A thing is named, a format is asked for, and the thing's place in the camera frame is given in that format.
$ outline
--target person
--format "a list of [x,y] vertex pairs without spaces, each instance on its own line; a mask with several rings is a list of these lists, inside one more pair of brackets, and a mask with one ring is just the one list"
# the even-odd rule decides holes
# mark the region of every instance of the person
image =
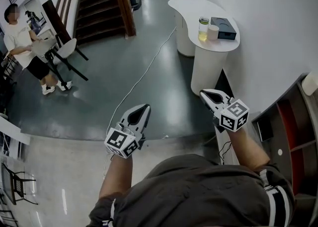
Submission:
[[241,165],[175,156],[133,187],[132,157],[114,155],[88,227],[287,226],[291,185],[243,128],[228,134]]
[[[11,55],[27,68],[37,79],[40,80],[42,93],[44,95],[52,93],[55,86],[60,90],[66,90],[62,83],[50,74],[50,69],[31,50],[32,40],[41,41],[39,37],[24,24],[18,21],[20,12],[16,4],[11,4],[4,12],[4,18],[8,22],[8,27],[4,34],[4,43]],[[67,82],[67,88],[72,87],[72,82]]]
[[28,21],[27,23],[30,21],[31,25],[32,25],[32,30],[38,34],[41,31],[41,26],[39,25],[39,23],[37,21],[40,22],[40,19],[35,15],[35,13],[33,11],[26,11],[25,15],[28,16]]

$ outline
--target glass jar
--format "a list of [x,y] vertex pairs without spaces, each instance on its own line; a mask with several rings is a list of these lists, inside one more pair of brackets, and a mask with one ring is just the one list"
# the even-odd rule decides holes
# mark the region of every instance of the glass jar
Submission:
[[209,19],[201,17],[199,19],[199,40],[205,41],[208,38]]

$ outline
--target forearm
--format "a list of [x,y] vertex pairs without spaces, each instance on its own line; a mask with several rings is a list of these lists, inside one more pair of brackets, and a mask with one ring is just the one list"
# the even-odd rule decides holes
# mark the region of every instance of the forearm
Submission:
[[105,197],[113,193],[125,193],[131,188],[133,174],[133,158],[124,159],[114,155],[104,182],[101,186],[99,197]]
[[11,55],[19,55],[23,52],[27,51],[26,47],[17,47],[10,51]]
[[41,40],[35,33],[34,33],[34,31],[29,31],[29,34],[30,34],[30,37],[31,37],[31,39],[32,40],[34,40],[34,41],[39,41],[39,40]]
[[235,133],[228,131],[228,134],[240,165],[256,170],[269,163],[270,159],[267,153],[244,129],[240,129]]

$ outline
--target polished floor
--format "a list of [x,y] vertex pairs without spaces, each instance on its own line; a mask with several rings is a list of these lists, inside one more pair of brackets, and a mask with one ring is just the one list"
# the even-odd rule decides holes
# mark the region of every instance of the polished floor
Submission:
[[[133,184],[141,181],[158,163],[181,154],[196,153],[219,162],[218,144],[213,134],[145,142],[133,155]],[[84,227],[93,209],[107,171],[110,156],[103,142],[86,142],[35,137],[26,152],[25,163],[9,164],[36,178],[26,183],[27,198],[37,202],[7,201],[20,227]]]
[[[89,61],[69,58],[84,81],[67,68],[59,69],[73,88],[43,96],[36,78],[23,71],[8,109],[22,132],[60,139],[103,141],[110,118],[123,97],[147,69],[175,28],[169,0],[142,0],[134,12],[137,36],[114,37],[81,46]],[[175,33],[164,45],[144,79],[118,109],[112,124],[129,108],[152,107],[147,139],[177,138],[214,130],[212,116],[190,88],[193,59],[177,53]]]

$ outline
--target white t-shirt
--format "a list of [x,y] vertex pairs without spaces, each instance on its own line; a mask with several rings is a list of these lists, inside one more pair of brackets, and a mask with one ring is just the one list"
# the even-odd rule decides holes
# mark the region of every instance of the white t-shirt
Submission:
[[[19,22],[17,25],[8,25],[4,34],[4,44],[8,51],[11,51],[17,47],[26,47],[32,44],[29,31],[31,28],[23,22]],[[35,54],[31,51],[25,51],[19,55],[14,55],[15,59],[22,65],[23,68],[27,68],[31,63]]]

